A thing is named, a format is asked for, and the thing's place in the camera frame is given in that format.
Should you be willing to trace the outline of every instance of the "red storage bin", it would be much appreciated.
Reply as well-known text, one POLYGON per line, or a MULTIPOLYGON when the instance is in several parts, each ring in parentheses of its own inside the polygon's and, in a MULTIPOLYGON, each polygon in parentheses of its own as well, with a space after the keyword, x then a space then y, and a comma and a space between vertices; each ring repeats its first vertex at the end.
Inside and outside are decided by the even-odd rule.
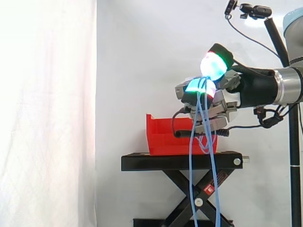
MULTIPOLYGON (((176 118, 175 130, 191 130, 193 122, 190 118, 176 118)), ((171 131, 171 118, 154 119, 151 114, 146 115, 146 134, 150 155, 188 155, 189 138, 175 138, 171 131)), ((213 136, 213 150, 217 150, 217 137, 213 136)), ((202 144, 206 146, 206 137, 202 144)), ((204 154, 199 147, 198 140, 194 139, 193 154, 204 154)))

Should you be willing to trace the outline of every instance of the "white wall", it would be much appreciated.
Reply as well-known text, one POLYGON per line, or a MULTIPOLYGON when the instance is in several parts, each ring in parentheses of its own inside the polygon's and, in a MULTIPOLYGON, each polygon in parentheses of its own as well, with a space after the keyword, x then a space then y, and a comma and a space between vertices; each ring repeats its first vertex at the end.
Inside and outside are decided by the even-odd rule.
MULTIPOLYGON (((302 6, 300 0, 248 2, 272 7, 280 25, 287 12, 302 6)), ((221 43, 248 66, 281 66, 274 55, 228 26, 223 16, 226 4, 227 0, 98 2, 96 155, 100 227, 131 227, 132 218, 165 218, 183 198, 162 172, 121 172, 120 157, 147 151, 145 114, 171 117, 182 106, 174 87, 184 78, 199 74, 201 58, 213 43, 221 43)), ((273 48, 264 27, 239 19, 239 12, 234 12, 233 22, 273 48)), ((252 109, 243 109, 231 125, 256 123, 252 109)), ((229 138, 220 138, 219 150, 250 156, 250 163, 220 187, 222 213, 241 227, 289 226, 287 119, 270 130, 234 130, 229 138)))

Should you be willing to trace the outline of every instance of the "black stand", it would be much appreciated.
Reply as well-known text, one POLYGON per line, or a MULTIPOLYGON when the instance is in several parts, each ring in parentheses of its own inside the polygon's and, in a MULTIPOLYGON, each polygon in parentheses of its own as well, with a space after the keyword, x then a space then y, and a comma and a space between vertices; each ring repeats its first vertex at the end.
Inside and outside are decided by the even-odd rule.
MULTIPOLYGON (((283 67, 289 66, 288 54, 272 18, 265 20, 269 36, 280 57, 283 67)), ((300 179, 300 147, 298 105, 289 105, 289 151, 290 151, 290 183, 292 204, 292 226, 301 227, 301 179, 300 179)))
MULTIPOLYGON (((243 168, 242 154, 237 152, 222 152, 215 154, 217 179, 220 186, 235 169, 243 168)), ((194 227, 189 199, 189 181, 180 172, 188 170, 188 156, 150 156, 149 154, 133 153, 121 158, 122 171, 153 171, 161 170, 185 194, 185 198, 165 220, 134 219, 134 227, 194 227)), ((193 186, 196 211, 201 210, 209 219, 199 221, 199 226, 214 227, 216 208, 208 201, 214 193, 214 180, 210 158, 207 155, 193 157, 193 169, 207 169, 206 175, 193 186)), ((221 226, 233 227, 221 214, 221 226)))

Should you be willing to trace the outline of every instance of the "blue cable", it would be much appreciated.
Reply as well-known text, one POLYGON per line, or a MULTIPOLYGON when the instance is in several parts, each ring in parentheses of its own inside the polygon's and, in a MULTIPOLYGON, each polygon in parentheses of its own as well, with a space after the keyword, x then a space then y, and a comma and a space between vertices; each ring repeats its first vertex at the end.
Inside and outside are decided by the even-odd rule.
POLYGON ((192 163, 192 155, 193 155, 193 141, 194 141, 194 135, 195 135, 195 129, 196 129, 196 122, 197 122, 197 115, 198 115, 198 108, 196 107, 195 117, 194 117, 194 123, 193 128, 191 130, 190 134, 190 141, 189 141, 189 197, 190 197, 190 205, 194 216, 194 223, 195 227, 198 227, 198 221, 197 221, 197 215, 196 215, 196 208, 195 208, 195 202, 194 202, 194 192, 193 192, 193 163, 192 163))
MULTIPOLYGON (((215 161, 214 161, 214 151, 213 151, 213 144, 214 141, 212 139, 212 133, 211 133, 211 128, 210 128, 210 123, 209 123, 209 116, 208 116, 208 111, 205 111, 206 118, 204 117, 204 113, 202 110, 201 102, 200 102, 200 96, 201 93, 197 92, 197 105, 196 105, 196 111, 195 111, 195 117, 194 117, 194 123, 193 123, 193 128, 191 131, 190 135, 190 142, 189 142, 189 195, 190 195, 190 202, 191 202, 191 208, 194 216, 194 224, 195 227, 198 227, 198 221, 196 217, 196 208, 195 208, 195 202, 194 202, 194 193, 193 193, 193 166, 192 166, 192 148, 193 148, 193 140, 194 140, 194 135, 195 135, 195 129, 196 129, 196 122, 197 122, 197 115, 198 115, 198 110, 200 110, 201 118, 203 121, 204 125, 204 130, 205 130, 205 135, 207 139, 207 145, 204 146, 202 144, 202 137, 197 138, 199 141, 199 145, 201 150, 206 153, 206 149, 208 148, 208 153, 210 153, 211 156, 211 163, 212 163, 212 172, 213 172, 213 178, 214 178, 214 187, 215 187, 215 199, 216 199, 216 227, 221 226, 220 222, 220 203, 219 203, 219 192, 218 192, 218 182, 217 182, 217 173, 216 173, 216 167, 215 167, 215 161)), ((205 106, 207 106, 207 95, 205 95, 205 106)))
MULTIPOLYGON (((205 117, 204 117, 204 111, 201 106, 200 96, 201 96, 201 94, 197 93, 197 106, 199 108, 201 118, 203 121, 205 135, 207 138, 207 144, 213 144, 208 111, 205 111, 205 117)), ((207 106, 207 95, 205 95, 204 105, 207 106)), ((209 147, 209 153, 210 153, 210 158, 211 158, 212 172, 213 172, 213 178, 214 178, 214 188, 215 188, 215 200, 216 200, 216 224, 215 224, 215 226, 220 227, 221 226, 221 222, 220 222, 221 217, 220 217, 220 201, 219 201, 219 192, 218 192, 219 187, 218 187, 217 172, 216 172, 215 161, 214 161, 214 151, 213 151, 213 146, 208 146, 208 147, 209 147)))

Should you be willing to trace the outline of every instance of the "warning label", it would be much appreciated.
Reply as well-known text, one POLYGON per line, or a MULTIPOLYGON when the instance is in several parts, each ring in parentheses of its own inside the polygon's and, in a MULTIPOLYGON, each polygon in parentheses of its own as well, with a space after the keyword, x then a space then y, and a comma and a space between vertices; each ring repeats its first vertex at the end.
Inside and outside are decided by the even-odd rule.
MULTIPOLYGON (((220 186, 223 181, 228 177, 228 175, 224 171, 220 171, 217 173, 217 181, 218 181, 218 186, 220 186)), ((214 180, 211 180, 206 187, 204 188, 204 192, 211 196, 214 193, 214 180)))

